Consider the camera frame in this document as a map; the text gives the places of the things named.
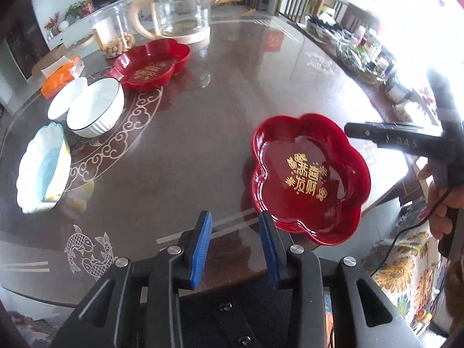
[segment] screw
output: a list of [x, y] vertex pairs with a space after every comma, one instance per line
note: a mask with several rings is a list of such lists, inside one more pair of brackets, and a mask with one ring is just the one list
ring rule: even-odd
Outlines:
[[293, 244], [292, 246], [290, 246], [290, 251], [294, 254], [301, 254], [304, 251], [304, 248], [299, 244]]
[[248, 345], [251, 343], [251, 338], [249, 336], [242, 336], [238, 338], [237, 343], [241, 345]]
[[129, 260], [127, 258], [116, 259], [116, 266], [119, 268], [125, 267], [128, 264], [129, 264]]
[[344, 257], [343, 263], [349, 267], [354, 267], [356, 265], [356, 259], [353, 257]]
[[170, 253], [171, 255], [180, 254], [181, 251], [182, 251], [182, 249], [179, 246], [169, 246], [168, 247], [168, 253]]
[[221, 311], [231, 311], [232, 304], [230, 302], [224, 302], [219, 304], [219, 310]]

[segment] white bowl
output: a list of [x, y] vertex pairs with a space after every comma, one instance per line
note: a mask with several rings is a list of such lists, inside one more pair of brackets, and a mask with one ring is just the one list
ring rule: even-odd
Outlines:
[[73, 101], [87, 88], [87, 79], [79, 77], [64, 86], [48, 107], [48, 119], [57, 122], [66, 121], [66, 115]]
[[23, 213], [52, 209], [68, 183], [71, 154], [61, 124], [38, 130], [19, 163], [17, 201]]
[[114, 78], [102, 78], [83, 90], [69, 108], [68, 127], [82, 137], [96, 137], [116, 124], [124, 108], [124, 91]]

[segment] blue gripper pad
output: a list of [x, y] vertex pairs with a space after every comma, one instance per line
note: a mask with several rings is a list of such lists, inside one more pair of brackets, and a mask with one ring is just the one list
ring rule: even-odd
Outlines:
[[213, 216], [210, 212], [202, 213], [200, 218], [203, 220], [203, 226], [201, 227], [197, 245], [193, 252], [192, 275], [190, 276], [192, 289], [195, 289], [201, 281], [203, 269], [205, 268], [206, 255], [208, 253], [209, 240], [211, 238], [211, 230], [213, 229]]
[[262, 212], [259, 215], [259, 236], [261, 237], [261, 244], [263, 245], [269, 278], [272, 284], [277, 286], [279, 282], [277, 252], [270, 229], [275, 229], [274, 221], [268, 212]]

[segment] fish decal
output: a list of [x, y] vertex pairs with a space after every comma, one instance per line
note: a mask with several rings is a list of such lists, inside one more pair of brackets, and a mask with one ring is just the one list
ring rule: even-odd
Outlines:
[[69, 237], [68, 243], [64, 252], [68, 254], [68, 263], [71, 268], [72, 273], [80, 272], [81, 269], [77, 266], [74, 262], [74, 258], [76, 257], [76, 252], [79, 251], [81, 255], [84, 255], [85, 252], [92, 252], [95, 245], [90, 240], [90, 238], [84, 234], [82, 234], [82, 230], [77, 225], [73, 225], [76, 232]]
[[110, 239], [106, 233], [103, 235], [103, 237], [95, 237], [95, 239], [103, 246], [104, 252], [100, 252], [103, 261], [95, 259], [94, 255], [92, 254], [90, 259], [83, 258], [81, 264], [88, 274], [92, 275], [95, 280], [98, 280], [113, 264], [117, 257], [113, 255], [113, 248], [111, 247]]

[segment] white vase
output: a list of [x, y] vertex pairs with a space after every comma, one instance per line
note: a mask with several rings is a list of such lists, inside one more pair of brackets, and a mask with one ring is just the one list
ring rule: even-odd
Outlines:
[[69, 27], [69, 22], [67, 20], [64, 20], [62, 23], [58, 25], [58, 30], [64, 31]]

